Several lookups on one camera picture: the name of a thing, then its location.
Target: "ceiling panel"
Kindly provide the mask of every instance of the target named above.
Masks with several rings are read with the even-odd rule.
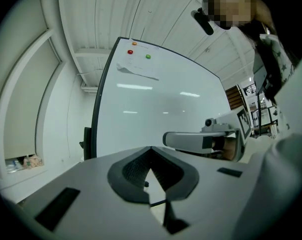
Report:
[[[252,73],[254,50],[238,29],[230,38],[212,23],[214,34],[206,35],[191,17],[200,6],[197,0],[64,0],[61,14],[65,14],[69,46],[75,52],[81,49],[81,54],[71,51],[79,71],[95,70],[94,77],[83,77],[88,86],[99,84],[102,71],[96,69],[104,69],[119,36],[171,49],[214,72],[223,84],[237,84]]]

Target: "person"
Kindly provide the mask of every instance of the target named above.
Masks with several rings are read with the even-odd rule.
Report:
[[[238,27],[250,40],[270,75],[270,85],[264,89],[267,99],[276,104],[275,96],[292,78],[302,59],[302,38],[296,36],[300,26],[291,19],[302,19],[302,0],[203,0],[203,13],[225,30]],[[286,119],[278,109],[280,134],[277,140],[292,132]],[[240,162],[247,163],[252,153],[265,152],[274,140],[268,136],[250,138]],[[235,141],[225,138],[222,158],[232,160]]]

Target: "whiteboard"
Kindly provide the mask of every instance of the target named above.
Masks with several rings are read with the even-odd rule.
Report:
[[[213,73],[175,52],[136,42],[133,46],[131,39],[120,38],[104,69],[105,82],[102,77],[94,108],[98,113],[92,119],[93,131],[97,123],[97,157],[135,147],[164,147],[165,132],[200,132],[207,118],[230,111]],[[145,47],[151,59],[144,57]],[[139,57],[129,64],[128,50]],[[131,73],[119,71],[121,67]]]

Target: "white paper on whiteboard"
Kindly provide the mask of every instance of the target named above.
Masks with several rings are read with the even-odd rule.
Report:
[[[125,47],[119,64],[136,75],[158,79],[159,47],[139,42],[137,45],[128,42]],[[132,50],[133,54],[128,54],[128,50]]]

